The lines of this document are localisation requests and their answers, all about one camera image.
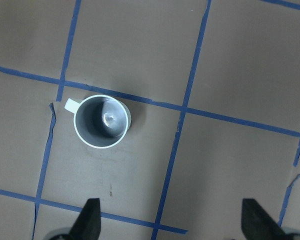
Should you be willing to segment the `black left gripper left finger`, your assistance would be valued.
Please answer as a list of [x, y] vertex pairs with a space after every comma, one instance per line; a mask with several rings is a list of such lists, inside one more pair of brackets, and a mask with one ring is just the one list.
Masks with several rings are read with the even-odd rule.
[[101, 203], [89, 198], [68, 233], [70, 240], [98, 240], [101, 233]]

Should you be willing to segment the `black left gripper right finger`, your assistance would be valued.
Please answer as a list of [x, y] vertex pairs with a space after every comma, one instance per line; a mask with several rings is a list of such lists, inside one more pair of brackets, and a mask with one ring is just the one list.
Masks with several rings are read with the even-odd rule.
[[244, 198], [241, 208], [241, 230], [247, 240], [293, 240], [270, 217], [254, 198]]

